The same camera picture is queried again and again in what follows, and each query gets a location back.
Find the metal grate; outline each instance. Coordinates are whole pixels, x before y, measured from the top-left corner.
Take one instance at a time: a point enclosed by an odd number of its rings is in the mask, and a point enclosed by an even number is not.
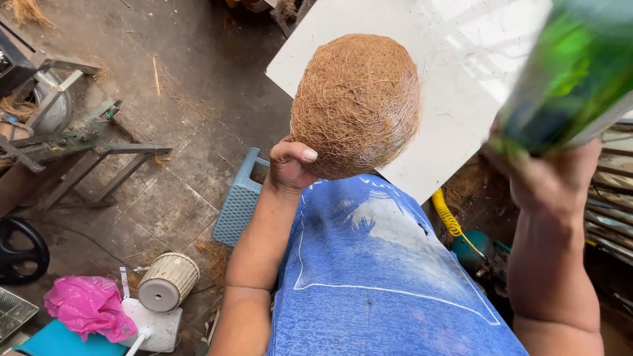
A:
[[[38,310],[35,305],[0,288],[0,343],[31,319]]]

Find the white board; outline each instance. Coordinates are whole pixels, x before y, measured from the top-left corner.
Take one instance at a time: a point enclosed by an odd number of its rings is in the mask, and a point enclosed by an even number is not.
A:
[[[380,173],[422,203],[487,138],[549,7],[549,0],[318,0],[266,74],[294,97],[322,44],[352,33],[402,44],[422,82],[420,133]]]

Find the tiled floor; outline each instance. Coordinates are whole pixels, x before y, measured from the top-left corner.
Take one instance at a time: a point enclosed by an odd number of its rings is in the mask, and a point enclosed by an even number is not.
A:
[[[222,0],[126,2],[132,9],[117,0],[41,1],[59,29],[21,29],[49,53],[106,67],[107,76],[78,105],[123,99],[118,119],[141,141],[172,146],[171,160],[165,167],[146,163],[116,193],[115,207],[29,213],[40,221],[34,226],[49,243],[51,266],[38,283],[12,290],[42,307],[43,294],[60,276],[120,280],[121,263],[76,232],[118,258],[146,252],[124,259],[133,267],[164,251],[182,251],[203,275],[183,304],[182,341],[173,353],[191,355],[221,297],[228,249],[211,241],[210,230],[223,197],[246,148],[267,152],[289,131],[291,99],[265,76],[283,38],[268,14],[230,11]],[[86,188],[104,184],[130,159],[107,159],[86,178]],[[31,328],[49,320],[42,311]]]

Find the yellow coiled hose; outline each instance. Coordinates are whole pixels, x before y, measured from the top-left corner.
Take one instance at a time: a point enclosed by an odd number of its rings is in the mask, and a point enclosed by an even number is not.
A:
[[[446,206],[446,202],[444,201],[444,194],[442,194],[442,188],[438,189],[437,191],[435,191],[435,193],[433,193],[433,195],[431,196],[431,200],[433,201],[433,206],[437,210],[437,214],[439,215],[440,219],[442,219],[442,221],[444,222],[444,225],[446,225],[446,229],[448,229],[448,232],[455,237],[459,237],[459,236],[463,237],[464,240],[466,240],[466,242],[470,245],[470,247],[472,247],[473,250],[477,252],[479,257],[485,260],[486,256],[483,253],[479,252],[479,250],[475,247],[475,245],[473,245],[470,242],[470,240],[466,237],[466,235],[464,235],[464,233],[461,231],[460,223],[457,222],[457,220],[455,219],[451,211],[448,210],[448,207]]]

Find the black steering wheel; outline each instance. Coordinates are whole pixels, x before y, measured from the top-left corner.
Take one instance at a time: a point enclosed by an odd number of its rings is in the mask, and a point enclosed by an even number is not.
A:
[[[20,231],[33,244],[29,250],[18,250],[10,243],[14,232]],[[17,217],[0,219],[0,285],[19,286],[38,280],[42,277],[51,261],[48,246],[26,220]],[[22,274],[17,264],[34,262],[37,268],[31,274]]]

